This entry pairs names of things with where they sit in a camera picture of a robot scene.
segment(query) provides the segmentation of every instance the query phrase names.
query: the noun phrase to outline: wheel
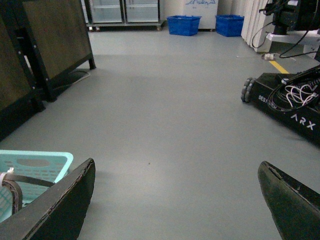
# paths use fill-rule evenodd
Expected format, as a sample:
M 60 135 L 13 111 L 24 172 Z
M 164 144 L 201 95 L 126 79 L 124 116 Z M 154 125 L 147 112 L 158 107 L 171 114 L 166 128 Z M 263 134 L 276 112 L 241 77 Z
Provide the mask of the wheel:
M 241 91 L 241 100 L 242 100 L 242 102 L 250 103 L 250 101 L 251 101 L 251 90 L 252 90 L 255 82 L 256 82 L 256 78 L 252 78 L 252 77 L 248 78 L 245 81 L 243 89 Z

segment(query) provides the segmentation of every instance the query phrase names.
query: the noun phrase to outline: cabinet leg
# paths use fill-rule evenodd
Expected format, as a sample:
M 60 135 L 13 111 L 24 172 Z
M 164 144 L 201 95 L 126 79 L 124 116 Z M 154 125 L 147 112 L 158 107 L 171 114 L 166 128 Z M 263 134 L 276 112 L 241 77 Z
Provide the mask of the cabinet leg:
M 38 96 L 31 98 L 31 104 L 32 104 L 32 107 L 37 112 L 42 112 L 43 110 L 46 109 L 45 105 L 42 103 L 40 97 L 38 97 Z
M 90 58 L 89 59 L 89 65 L 90 65 L 90 70 L 96 69 L 96 64 L 95 64 L 95 59 L 94 58 Z

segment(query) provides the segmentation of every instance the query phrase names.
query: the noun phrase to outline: epoxy floor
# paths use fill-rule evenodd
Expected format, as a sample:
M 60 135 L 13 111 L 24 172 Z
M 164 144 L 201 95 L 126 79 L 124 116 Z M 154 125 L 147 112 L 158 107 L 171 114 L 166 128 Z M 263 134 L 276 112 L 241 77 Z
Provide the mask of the epoxy floor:
M 258 167 L 269 161 L 320 193 L 320 150 L 241 102 L 248 77 L 278 71 L 216 32 L 89 36 L 97 69 L 0 142 L 70 152 L 73 168 L 95 160 L 79 240 L 280 240 Z M 279 63 L 290 73 L 318 64 Z

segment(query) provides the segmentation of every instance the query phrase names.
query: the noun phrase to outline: black cable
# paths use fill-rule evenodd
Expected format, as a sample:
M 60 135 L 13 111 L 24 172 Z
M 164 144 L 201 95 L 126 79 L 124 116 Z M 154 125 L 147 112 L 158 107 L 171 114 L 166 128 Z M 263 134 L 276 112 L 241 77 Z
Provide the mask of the black cable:
M 258 49 L 258 48 L 262 47 L 263 44 L 265 44 L 267 35 L 265 35 L 263 43 L 260 44 L 259 46 L 255 46 L 255 45 L 254 45 L 255 37 L 257 36 L 257 34 L 258 34 L 262 29 L 264 29 L 265 27 L 267 27 L 267 26 L 269 26 L 270 24 L 273 24 L 273 23 L 275 23 L 275 22 L 272 21 L 272 22 L 268 23 L 267 25 L 264 25 L 262 28 L 260 28 L 260 29 L 253 35 L 252 40 L 251 40 L 251 46 L 252 46 L 253 48 Z
M 283 3 L 281 3 L 279 6 L 276 6 L 274 9 L 271 9 L 268 14 L 271 15 L 271 14 L 274 14 L 276 12 L 276 10 L 279 10 L 283 5 L 287 4 L 288 2 L 290 2 L 290 0 L 287 0 Z
M 315 6 L 315 11 L 314 11 L 314 15 L 311 21 L 310 26 L 308 27 L 308 29 L 311 29 L 311 27 L 313 26 L 313 24 L 315 23 L 316 20 L 316 16 L 317 16 L 317 12 L 318 12 L 318 7 L 319 7 L 319 0 L 316 0 L 316 6 Z M 305 32 L 305 34 L 300 38 L 299 41 L 296 42 L 296 44 L 294 44 L 292 47 L 290 47 L 288 50 L 284 51 L 283 53 L 280 54 L 279 58 L 280 59 L 288 59 L 288 58 L 293 58 L 293 57 L 298 57 L 298 56 L 302 56 L 302 55 L 306 55 L 306 54 L 314 54 L 316 53 L 316 51 L 311 51 L 311 52 L 306 52 L 306 53 L 302 53 L 302 54 L 298 54 L 298 55 L 292 55 L 292 56 L 283 56 L 283 54 L 286 54 L 287 52 L 291 51 L 292 49 L 294 49 L 308 34 L 310 30 L 307 30 Z

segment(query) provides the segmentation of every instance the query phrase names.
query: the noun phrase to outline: black metal frame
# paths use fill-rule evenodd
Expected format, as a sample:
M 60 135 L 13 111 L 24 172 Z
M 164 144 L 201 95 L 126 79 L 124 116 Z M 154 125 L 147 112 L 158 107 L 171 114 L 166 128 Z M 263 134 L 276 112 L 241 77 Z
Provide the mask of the black metal frame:
M 28 20 L 27 13 L 23 7 L 23 2 L 28 1 L 41 1 L 41 0 L 7 0 L 9 7 L 12 9 L 14 17 L 17 21 L 19 29 L 16 31 L 19 34 L 21 41 L 21 44 L 23 45 L 23 50 L 26 55 L 28 55 L 28 60 L 30 62 L 33 74 L 35 76 L 36 82 L 43 88 L 46 100 L 49 102 L 53 102 L 57 99 L 57 96 L 53 89 L 53 82 L 56 79 L 61 79 L 62 76 L 67 75 L 74 69 L 76 69 L 78 66 L 83 64 L 86 61 L 89 61 L 90 70 L 93 70 L 96 68 L 95 60 L 89 40 L 89 35 L 87 30 L 87 41 L 90 48 L 90 54 L 73 64 L 72 66 L 66 68 L 64 71 L 59 73 L 53 78 L 49 78 L 48 73 L 46 71 L 45 64 L 43 62 L 41 52 L 37 48 L 37 42 L 35 40 L 31 24 Z M 83 13 L 83 10 L 81 9 L 82 19 L 83 22 L 85 22 L 85 15 Z
M 2 140 L 26 120 L 28 120 L 33 114 L 43 111 L 45 106 L 43 105 L 36 90 L 36 83 L 33 80 L 32 74 L 24 58 L 22 48 L 17 40 L 17 35 L 15 32 L 17 29 L 17 22 L 15 21 L 16 19 L 13 11 L 9 8 L 7 0 L 0 0 L 0 18 L 3 20 L 22 70 L 30 86 L 29 93 L 0 111 L 0 140 Z M 23 117 L 20 115 L 13 117 L 15 114 L 21 111 L 21 109 L 23 109 L 25 113 L 27 112 L 27 114 Z

